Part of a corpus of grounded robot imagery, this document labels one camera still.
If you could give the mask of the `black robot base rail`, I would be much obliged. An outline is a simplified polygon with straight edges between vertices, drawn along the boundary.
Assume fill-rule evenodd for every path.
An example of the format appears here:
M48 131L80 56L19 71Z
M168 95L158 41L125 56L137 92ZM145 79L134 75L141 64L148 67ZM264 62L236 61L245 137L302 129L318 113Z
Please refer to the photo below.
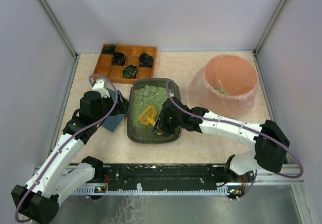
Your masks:
M242 177L215 164L106 164L88 184L102 183L109 191L216 190L221 183L240 182Z

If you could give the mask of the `dark grey litter box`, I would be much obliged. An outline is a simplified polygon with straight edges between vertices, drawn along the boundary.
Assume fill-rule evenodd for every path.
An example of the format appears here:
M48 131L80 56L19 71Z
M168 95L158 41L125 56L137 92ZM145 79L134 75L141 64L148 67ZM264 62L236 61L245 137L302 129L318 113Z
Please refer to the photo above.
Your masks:
M152 134L151 131L153 126L147 128L134 127L132 124L133 119L133 103L134 103L134 90L144 87L145 85L152 85L157 87L165 87L167 78L146 78L140 79L135 82L130 91L129 97L129 108L127 116L127 136L128 138L135 143L144 143L144 144L163 144L169 143L177 140L181 135L177 136L166 136L166 135L156 135Z

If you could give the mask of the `yellow litter scoop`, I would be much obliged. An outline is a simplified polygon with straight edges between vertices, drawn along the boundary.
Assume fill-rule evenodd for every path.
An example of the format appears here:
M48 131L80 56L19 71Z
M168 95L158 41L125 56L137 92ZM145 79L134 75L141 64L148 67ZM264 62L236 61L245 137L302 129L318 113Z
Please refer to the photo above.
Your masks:
M157 110L154 105L149 105L138 117L138 122L143 126L156 125Z

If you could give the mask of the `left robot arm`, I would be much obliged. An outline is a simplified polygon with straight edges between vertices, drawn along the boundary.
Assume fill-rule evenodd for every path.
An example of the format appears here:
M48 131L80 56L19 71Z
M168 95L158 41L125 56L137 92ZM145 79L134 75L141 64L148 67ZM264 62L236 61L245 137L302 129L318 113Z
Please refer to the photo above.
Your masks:
M74 111L63 133L40 169L24 186L16 185L11 196L16 207L15 221L51 223L60 206L74 191L87 181L98 179L103 174L103 162L87 156L66 176L62 172L73 157L88 143L98 128L108 121L110 131L119 124L115 118L123 117L128 109L128 101L119 90L90 90L83 94L79 108Z

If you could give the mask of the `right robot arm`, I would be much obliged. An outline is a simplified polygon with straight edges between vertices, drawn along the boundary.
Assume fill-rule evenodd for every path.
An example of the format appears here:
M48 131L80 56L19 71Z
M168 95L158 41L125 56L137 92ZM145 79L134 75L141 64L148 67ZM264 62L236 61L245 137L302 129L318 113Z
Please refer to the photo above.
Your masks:
M245 123L202 107L189 108L178 98L170 97L162 104L151 132L172 136L179 128L225 137L249 147L249 151L232 155L227 161L228 168L239 176L256 169L279 173L290 146L289 140L274 121L266 120L263 124Z

